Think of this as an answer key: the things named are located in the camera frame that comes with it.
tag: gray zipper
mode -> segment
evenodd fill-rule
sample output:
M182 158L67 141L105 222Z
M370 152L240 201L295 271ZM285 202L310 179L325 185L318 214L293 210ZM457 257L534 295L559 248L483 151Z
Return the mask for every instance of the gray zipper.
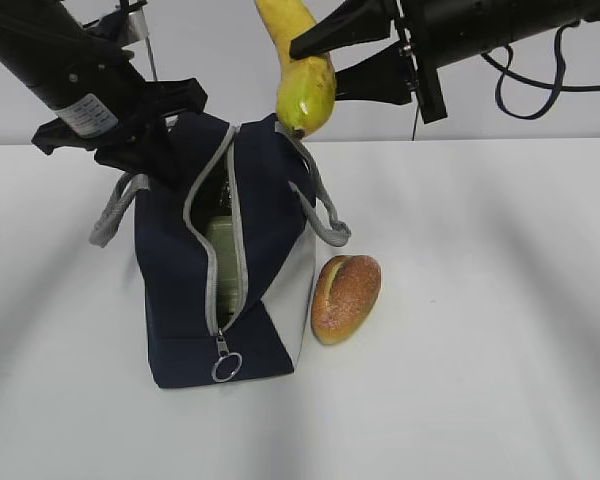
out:
M244 248L242 235L242 214L240 211L240 195L238 193L238 180L236 178L235 147L232 143L227 152L227 171L229 173L229 191L231 192L231 222L233 224L233 240L238 259L238 304L231 319L224 326L226 332L238 319L247 303L249 289L249 272L247 270L247 254Z
M213 168L218 164L218 162L225 158L225 153L229 145L231 145L231 142L233 142L233 138L235 136L236 131L236 128L229 127L227 133L224 136L224 139L220 143L220 146L214 153L213 157L211 157L211 160L209 160L209 163L205 166L204 170L202 170L200 175L198 175L198 178L196 178L195 182L193 182L193 185L189 190L189 194L187 195L187 198L184 202L182 212L182 218L184 220L185 225L187 226L187 229L196 237L196 239L200 242L200 244L204 247L205 251L207 252L208 262L205 317L207 321L207 329L209 330L209 334L214 337L217 337L220 334L220 328L218 327L218 318L216 312L216 297L218 292L218 257L216 255L215 249L211 245L211 242L209 242L206 239L206 237L198 230L196 230L196 228L193 226L193 223L191 222L191 208L193 205L193 200L195 199L196 194L198 193L198 190L200 190L200 187L202 186L204 181L207 179L207 177L209 176Z
M193 233L196 239L200 242L200 244L204 247L207 252L207 292L206 292L206 304L205 304L205 316L207 321L207 329L209 330L209 334L216 339L216 344L218 347L218 360L213 366L211 370L211 376L216 383L224 383L231 380L235 377L242 367L242 355L240 353L231 352L229 347L227 346L227 342L224 336L224 332L226 332L231 326L235 323L236 319L240 316L247 297L248 290L248 276L247 276L247 267L246 267L246 254L244 249L244 241L242 236L242 217L240 214L240 202L238 197L238 184L236 180L235 173L235 149L233 146L233 140L237 135L239 128L229 127L227 133L220 143L220 146L214 153L211 160L200 173L198 178L196 178L195 182L191 186L189 190L189 194L184 203L183 207L183 220L188 230ZM215 249L211 245L204 235L202 235L191 222L191 208L193 206L193 200L195 199L198 190L207 179L213 168L218 164L219 161L225 159L227 162L227 172L229 176L229 189L231 192L231 219L233 223L233 234L234 234L234 242L236 246L236 256L238 258L238 305L235 313L231 317L230 321L227 323L223 330L220 329L218 325L218 316L217 316L217 296L218 296L218 256L216 254ZM237 367L233 369L233 371L224 378L219 378L217 375L218 368L220 365L229 359L235 359L237 361Z

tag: white label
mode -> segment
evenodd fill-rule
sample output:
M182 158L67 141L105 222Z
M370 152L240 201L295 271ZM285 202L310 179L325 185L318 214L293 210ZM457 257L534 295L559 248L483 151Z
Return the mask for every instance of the white label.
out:
M82 138L97 137L118 124L116 116L93 93L55 113Z

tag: yellow banana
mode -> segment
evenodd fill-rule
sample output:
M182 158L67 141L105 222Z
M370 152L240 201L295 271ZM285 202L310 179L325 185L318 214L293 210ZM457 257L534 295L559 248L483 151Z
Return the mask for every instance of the yellow banana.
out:
M296 137L320 129L331 117L336 101L336 74L329 54L294 60L291 41L316 24L302 0L254 0L278 51L281 79L276 113Z

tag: bread roll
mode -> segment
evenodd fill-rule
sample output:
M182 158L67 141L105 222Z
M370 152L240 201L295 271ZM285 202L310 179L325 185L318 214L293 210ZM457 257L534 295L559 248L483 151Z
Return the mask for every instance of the bread roll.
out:
M380 265L373 258L332 258L320 272L311 307L318 340L333 345L353 335L373 309L381 283Z

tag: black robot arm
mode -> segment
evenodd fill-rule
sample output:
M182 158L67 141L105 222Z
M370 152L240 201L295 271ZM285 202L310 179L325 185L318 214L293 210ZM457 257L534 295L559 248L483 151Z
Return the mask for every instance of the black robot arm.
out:
M59 0L0 0L0 62L59 117L33 138L43 152L96 150L100 164L174 187L180 168L165 118L202 112L207 95L195 79L148 82L131 65L122 47L144 5L123 1L81 25Z
M578 21L600 21L600 0L346 0L291 43L299 59L399 40L338 72L337 100L403 105L416 95L425 123L447 116L438 68Z

